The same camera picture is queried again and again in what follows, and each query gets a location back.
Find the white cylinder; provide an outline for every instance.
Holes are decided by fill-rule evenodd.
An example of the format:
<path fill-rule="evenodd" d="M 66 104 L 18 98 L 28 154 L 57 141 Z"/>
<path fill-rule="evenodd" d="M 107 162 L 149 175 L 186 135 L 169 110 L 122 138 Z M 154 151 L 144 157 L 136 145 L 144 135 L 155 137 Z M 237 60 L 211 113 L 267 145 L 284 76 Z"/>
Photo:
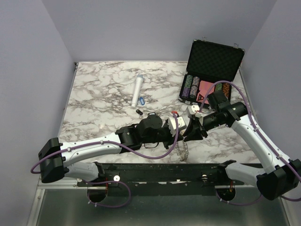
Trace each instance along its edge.
<path fill-rule="evenodd" d="M 137 75 L 135 90 L 134 90 L 133 99 L 132 99 L 132 108 L 135 108 L 137 106 L 138 97 L 139 97 L 142 82 L 143 82 L 143 75 L 141 75 L 141 74 Z"/>

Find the open aluminum case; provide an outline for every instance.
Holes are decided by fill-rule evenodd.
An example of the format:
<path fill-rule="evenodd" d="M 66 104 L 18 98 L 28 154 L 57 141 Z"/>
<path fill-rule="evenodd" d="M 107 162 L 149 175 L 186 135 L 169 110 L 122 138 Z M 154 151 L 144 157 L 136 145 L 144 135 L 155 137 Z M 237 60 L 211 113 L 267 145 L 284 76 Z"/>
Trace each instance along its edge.
<path fill-rule="evenodd" d="M 220 80 L 233 81 L 244 54 L 245 50 L 238 48 L 237 44 L 232 47 L 208 42 L 205 39 L 194 40 L 179 94 L 179 100 L 189 105 L 201 105 L 202 99 L 198 99 L 198 96 L 196 98 L 183 96 L 187 76 L 192 75 L 193 77 L 199 77 L 197 93 L 201 89 L 201 81 L 211 83 Z M 223 84 L 222 89 L 223 91 L 227 90 L 224 92 L 229 100 L 231 98 L 231 88 L 230 85 Z"/>

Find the stack of poker chips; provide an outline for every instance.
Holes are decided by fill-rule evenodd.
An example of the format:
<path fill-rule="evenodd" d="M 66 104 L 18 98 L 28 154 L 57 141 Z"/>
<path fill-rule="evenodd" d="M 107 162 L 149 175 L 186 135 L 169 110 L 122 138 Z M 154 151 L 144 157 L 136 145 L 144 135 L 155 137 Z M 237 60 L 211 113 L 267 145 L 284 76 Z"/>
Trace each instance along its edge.
<path fill-rule="evenodd" d="M 195 99 L 197 97 L 199 77 L 194 77 L 190 88 L 189 97 Z"/>
<path fill-rule="evenodd" d="M 184 89 L 183 89 L 183 92 L 182 92 L 182 98 L 188 98 L 191 83 L 192 83 L 192 75 L 189 74 L 186 77 L 186 81 L 185 81 L 185 84 L 184 84 Z"/>
<path fill-rule="evenodd" d="M 228 98 L 229 97 L 229 92 L 230 92 L 230 85 L 228 83 L 223 83 L 222 91 L 224 92 L 226 98 Z"/>
<path fill-rule="evenodd" d="M 215 86 L 215 90 L 221 90 L 222 89 L 222 83 L 218 83 Z"/>

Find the metal floor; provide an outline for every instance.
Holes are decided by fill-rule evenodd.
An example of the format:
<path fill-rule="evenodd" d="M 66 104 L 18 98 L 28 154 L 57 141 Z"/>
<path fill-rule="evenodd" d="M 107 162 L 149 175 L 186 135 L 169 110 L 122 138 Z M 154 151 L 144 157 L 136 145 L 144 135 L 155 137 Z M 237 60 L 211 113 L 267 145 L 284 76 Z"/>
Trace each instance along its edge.
<path fill-rule="evenodd" d="M 235 202 L 253 201 L 254 188 L 237 189 Z M 125 197 L 108 197 L 106 204 L 121 203 Z M 252 206 L 231 206 L 215 196 L 133 197 L 120 209 L 88 205 L 85 190 L 47 190 L 39 226 L 288 226 L 282 202 L 263 199 Z"/>

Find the poker chip case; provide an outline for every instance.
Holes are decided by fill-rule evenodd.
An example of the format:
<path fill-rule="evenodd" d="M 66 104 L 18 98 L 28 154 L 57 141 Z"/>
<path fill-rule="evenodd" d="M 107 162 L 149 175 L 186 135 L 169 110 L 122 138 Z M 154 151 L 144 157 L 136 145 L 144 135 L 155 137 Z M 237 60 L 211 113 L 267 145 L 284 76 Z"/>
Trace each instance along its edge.
<path fill-rule="evenodd" d="M 206 40 L 194 40 L 179 100 L 190 105 L 201 105 L 210 83 L 234 80 L 244 54 L 245 50 L 236 45 L 226 46 Z M 211 92 L 217 89 L 222 89 L 230 100 L 231 85 L 227 83 L 216 85 Z"/>

